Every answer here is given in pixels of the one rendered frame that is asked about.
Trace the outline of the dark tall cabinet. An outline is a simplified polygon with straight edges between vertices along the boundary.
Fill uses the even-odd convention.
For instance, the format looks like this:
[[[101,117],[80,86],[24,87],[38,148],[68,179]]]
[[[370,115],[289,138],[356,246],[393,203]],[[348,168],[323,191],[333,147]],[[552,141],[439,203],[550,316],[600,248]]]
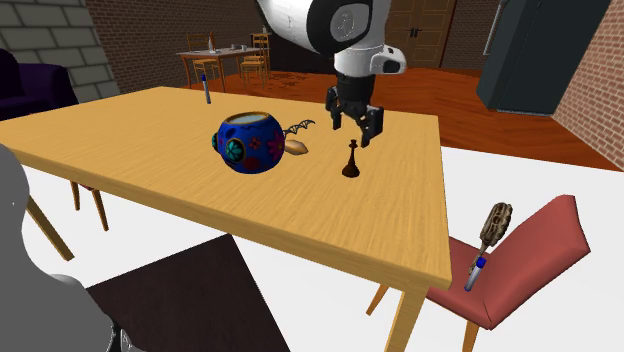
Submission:
[[[550,116],[612,0],[500,0],[476,93],[499,112]]]

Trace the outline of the dark purple sofa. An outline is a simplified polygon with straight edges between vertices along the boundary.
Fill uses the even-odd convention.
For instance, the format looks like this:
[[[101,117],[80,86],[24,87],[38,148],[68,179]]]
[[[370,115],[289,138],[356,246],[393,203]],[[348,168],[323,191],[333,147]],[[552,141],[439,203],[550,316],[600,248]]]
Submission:
[[[65,67],[18,63],[0,48],[0,121],[76,105]]]

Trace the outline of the light wooden table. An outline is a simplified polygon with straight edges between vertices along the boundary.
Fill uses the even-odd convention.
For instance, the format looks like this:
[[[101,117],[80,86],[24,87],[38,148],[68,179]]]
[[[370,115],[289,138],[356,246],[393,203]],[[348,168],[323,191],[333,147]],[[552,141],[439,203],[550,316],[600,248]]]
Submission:
[[[213,150],[222,121],[307,121],[307,153],[240,174]],[[389,111],[342,170],[359,128],[320,103],[156,87],[0,122],[0,144],[71,179],[401,292],[384,352],[404,352],[427,291],[452,281],[438,120]]]

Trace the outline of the blue flower-painted round pot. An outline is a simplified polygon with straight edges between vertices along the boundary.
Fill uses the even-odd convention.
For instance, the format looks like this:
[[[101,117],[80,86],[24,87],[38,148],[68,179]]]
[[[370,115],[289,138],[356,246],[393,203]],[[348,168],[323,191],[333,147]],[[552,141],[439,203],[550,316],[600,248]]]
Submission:
[[[285,137],[272,115],[251,111],[226,118],[212,136],[212,146],[234,171],[258,174],[279,163],[285,151]]]

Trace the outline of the dark robot stand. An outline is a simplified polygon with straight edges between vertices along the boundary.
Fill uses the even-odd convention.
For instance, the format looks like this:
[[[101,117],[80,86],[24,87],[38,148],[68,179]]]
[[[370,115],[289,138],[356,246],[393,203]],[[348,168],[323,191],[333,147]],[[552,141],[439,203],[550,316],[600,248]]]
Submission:
[[[145,352],[290,352],[230,234],[87,291]]]

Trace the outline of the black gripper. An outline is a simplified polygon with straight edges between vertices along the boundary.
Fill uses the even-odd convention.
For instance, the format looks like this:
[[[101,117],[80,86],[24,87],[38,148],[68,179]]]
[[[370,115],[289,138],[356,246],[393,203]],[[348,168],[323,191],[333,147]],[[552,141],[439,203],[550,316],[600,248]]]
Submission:
[[[359,117],[357,125],[362,131],[361,147],[383,131],[384,109],[371,105],[376,76],[352,77],[337,73],[337,83],[327,90],[325,108],[330,112],[332,128],[341,127],[342,113]]]

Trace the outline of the dark brown chess piece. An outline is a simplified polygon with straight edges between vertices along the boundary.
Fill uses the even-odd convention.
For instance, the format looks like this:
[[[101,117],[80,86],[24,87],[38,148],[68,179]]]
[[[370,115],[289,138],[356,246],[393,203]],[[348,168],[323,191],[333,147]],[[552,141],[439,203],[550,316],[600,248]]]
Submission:
[[[357,141],[352,139],[349,144],[350,156],[347,164],[342,169],[342,175],[348,178],[355,178],[360,175],[360,170],[355,162],[355,149],[358,147]]]

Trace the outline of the small wooden dining table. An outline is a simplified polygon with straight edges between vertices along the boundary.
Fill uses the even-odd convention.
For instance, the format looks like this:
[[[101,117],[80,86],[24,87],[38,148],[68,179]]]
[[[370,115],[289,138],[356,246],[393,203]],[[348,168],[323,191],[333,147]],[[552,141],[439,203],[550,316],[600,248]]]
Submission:
[[[226,91],[226,83],[225,83],[225,72],[223,67],[223,60],[226,58],[236,58],[250,56],[252,54],[258,54],[262,51],[262,48],[252,48],[249,47],[247,49],[231,49],[231,48],[223,48],[216,50],[195,50],[195,51],[186,51],[179,52],[178,56],[182,59],[184,64],[187,85],[188,88],[192,88],[192,81],[190,75],[189,68],[189,60],[199,60],[199,59],[215,59],[217,62],[217,69],[219,71],[219,77],[221,82],[222,91]]]

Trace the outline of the wooden slat-back chair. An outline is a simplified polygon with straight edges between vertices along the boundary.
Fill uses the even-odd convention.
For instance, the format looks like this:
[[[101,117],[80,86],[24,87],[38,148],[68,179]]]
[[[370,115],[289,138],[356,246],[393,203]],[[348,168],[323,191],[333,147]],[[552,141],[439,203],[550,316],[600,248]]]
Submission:
[[[187,43],[189,50],[208,50],[210,47],[209,39],[210,37],[206,34],[188,34]],[[216,79],[217,75],[221,73],[218,61],[215,58],[193,59],[192,63],[198,81],[200,81],[200,73],[207,75],[208,71],[211,71],[212,77],[214,79]]]
[[[243,85],[246,86],[250,81],[250,75],[255,73],[261,79],[261,85],[270,78],[270,46],[268,34],[253,34],[252,48],[257,49],[252,55],[245,56],[239,64],[240,76]]]

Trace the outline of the brown panelled double door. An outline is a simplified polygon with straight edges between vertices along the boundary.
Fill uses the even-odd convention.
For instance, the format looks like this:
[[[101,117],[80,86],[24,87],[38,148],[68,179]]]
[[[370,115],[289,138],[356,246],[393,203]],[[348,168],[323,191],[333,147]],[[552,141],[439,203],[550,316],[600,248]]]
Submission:
[[[399,48],[407,66],[438,68],[457,0],[392,0],[385,39]]]

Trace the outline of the brown wooden brush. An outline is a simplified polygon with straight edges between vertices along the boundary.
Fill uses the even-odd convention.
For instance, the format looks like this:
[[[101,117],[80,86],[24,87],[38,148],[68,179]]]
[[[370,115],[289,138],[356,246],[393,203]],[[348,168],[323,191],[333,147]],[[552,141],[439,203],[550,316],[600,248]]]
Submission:
[[[481,230],[481,246],[478,255],[469,268],[469,273],[473,272],[478,258],[485,253],[486,249],[495,246],[504,236],[508,229],[512,212],[513,207],[511,204],[499,202],[493,205]]]

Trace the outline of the red chair with wooden legs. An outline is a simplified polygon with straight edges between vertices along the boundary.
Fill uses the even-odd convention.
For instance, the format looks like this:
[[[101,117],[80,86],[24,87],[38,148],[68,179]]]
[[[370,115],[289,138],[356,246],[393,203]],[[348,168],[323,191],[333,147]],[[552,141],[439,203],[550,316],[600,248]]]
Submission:
[[[70,186],[71,186],[71,191],[72,191],[72,196],[73,196],[73,202],[74,202],[74,208],[76,211],[80,210],[80,193],[79,193],[79,187],[83,187],[86,190],[90,191],[98,214],[99,214],[99,218],[103,227],[104,231],[108,231],[109,230],[109,224],[108,224],[108,220],[107,220],[107,216],[106,216],[106,212],[105,212],[105,208],[103,205],[103,201],[102,201],[102,197],[101,197],[101,193],[98,189],[95,189],[93,187],[90,186],[86,186],[83,184],[78,184],[74,181],[70,182]]]
[[[430,288],[427,299],[466,319],[462,352],[473,352],[479,329],[494,329],[590,252],[572,195],[551,200],[486,253],[470,291],[464,285],[478,249],[453,237],[449,248],[452,284],[447,290]]]

